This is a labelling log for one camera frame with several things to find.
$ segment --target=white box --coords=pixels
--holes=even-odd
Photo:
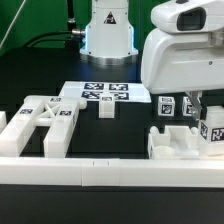
[[[115,97],[111,93],[100,94],[99,118],[115,117]]]
[[[192,104],[187,96],[183,97],[182,112],[183,116],[192,116]]]
[[[158,100],[159,116],[174,116],[175,100],[174,97],[160,96]]]

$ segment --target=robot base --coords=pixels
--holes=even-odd
[[[138,60],[138,54],[122,58],[102,58],[86,54],[81,54],[80,57],[83,61],[91,62],[98,65],[122,65],[127,63],[135,63]]]

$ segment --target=white plastic block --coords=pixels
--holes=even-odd
[[[115,117],[115,97],[112,93],[100,94],[99,118]]]
[[[223,187],[223,161],[121,160],[120,186]]]
[[[42,99],[29,99],[0,134],[0,156],[18,157],[35,126],[33,119],[44,110]]]
[[[76,159],[0,158],[0,184],[82,185],[82,163]]]
[[[224,155],[224,108],[207,108],[205,121],[199,122],[200,153],[207,156]]]
[[[192,104],[187,96],[183,97],[182,112],[183,116],[192,116]]]
[[[158,100],[159,116],[174,116],[175,100],[174,97],[160,96]]]
[[[2,133],[6,125],[7,125],[7,122],[6,122],[5,112],[0,111],[0,134]]]
[[[82,167],[83,186],[119,186],[119,159],[92,160]]]
[[[64,158],[76,125],[79,103],[62,104],[44,139],[45,157]]]
[[[151,128],[148,153],[154,160],[199,159],[198,131],[187,126],[165,126],[164,134]]]

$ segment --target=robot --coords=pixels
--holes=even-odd
[[[128,21],[127,0],[93,0],[81,59],[101,65],[136,61],[134,29]]]
[[[143,51],[141,79],[151,93],[186,92],[189,96],[193,117],[200,120],[198,141],[194,139],[192,146],[189,140],[195,130],[182,133],[186,148],[198,146],[200,158],[224,155],[224,109],[203,107],[199,99],[203,90],[224,87],[223,7],[223,0],[171,0],[155,7],[151,19],[157,28],[147,37]],[[174,155],[169,144],[171,132],[176,136],[178,131],[171,129],[165,128],[168,140],[161,140],[158,150]],[[158,136],[152,128],[149,147]]]

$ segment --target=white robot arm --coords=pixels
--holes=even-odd
[[[153,9],[152,22],[158,28],[146,40],[141,71],[150,92],[224,87],[223,0],[172,0]]]

